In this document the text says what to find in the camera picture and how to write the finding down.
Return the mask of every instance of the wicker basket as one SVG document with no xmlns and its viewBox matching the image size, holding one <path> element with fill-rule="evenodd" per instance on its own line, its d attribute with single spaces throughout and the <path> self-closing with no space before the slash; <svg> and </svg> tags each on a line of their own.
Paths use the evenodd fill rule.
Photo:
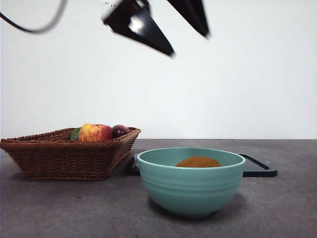
<svg viewBox="0 0 317 238">
<path fill-rule="evenodd" d="M 69 141 L 74 128 L 2 139 L 0 148 L 9 154 L 29 180 L 104 180 L 131 153 L 140 129 L 105 141 Z"/>
</svg>

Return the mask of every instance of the red yellow apple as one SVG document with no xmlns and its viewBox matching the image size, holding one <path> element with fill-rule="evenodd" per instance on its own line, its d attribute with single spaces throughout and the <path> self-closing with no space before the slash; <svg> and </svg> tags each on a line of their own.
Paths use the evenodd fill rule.
<svg viewBox="0 0 317 238">
<path fill-rule="evenodd" d="M 79 141 L 100 141 L 112 139 L 112 129 L 103 124 L 83 124 L 79 130 Z"/>
</svg>

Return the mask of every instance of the lime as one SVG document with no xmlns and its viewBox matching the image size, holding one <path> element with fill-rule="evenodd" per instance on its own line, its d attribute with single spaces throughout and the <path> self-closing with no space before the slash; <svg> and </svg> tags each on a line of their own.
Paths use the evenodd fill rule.
<svg viewBox="0 0 317 238">
<path fill-rule="evenodd" d="M 69 134 L 69 140 L 78 140 L 80 127 L 73 129 L 73 131 Z"/>
</svg>

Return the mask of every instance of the teal bowl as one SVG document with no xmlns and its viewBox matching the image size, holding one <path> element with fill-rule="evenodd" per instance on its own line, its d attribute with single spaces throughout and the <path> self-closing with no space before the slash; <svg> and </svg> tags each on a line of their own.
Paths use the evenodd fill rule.
<svg viewBox="0 0 317 238">
<path fill-rule="evenodd" d="M 221 167 L 175 167 L 191 156 L 217 160 Z M 206 148 L 161 148 L 137 156 L 142 182 L 159 206 L 182 217 L 199 218 L 224 207 L 235 195 L 245 158 Z"/>
</svg>

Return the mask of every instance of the orange food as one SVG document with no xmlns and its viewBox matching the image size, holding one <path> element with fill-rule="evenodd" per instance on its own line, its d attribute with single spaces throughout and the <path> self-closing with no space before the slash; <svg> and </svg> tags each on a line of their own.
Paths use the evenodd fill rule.
<svg viewBox="0 0 317 238">
<path fill-rule="evenodd" d="M 186 160 L 179 162 L 176 167 L 191 167 L 191 168 L 208 168 L 208 167 L 220 167 L 221 164 L 214 159 L 204 156 L 193 156 Z"/>
</svg>

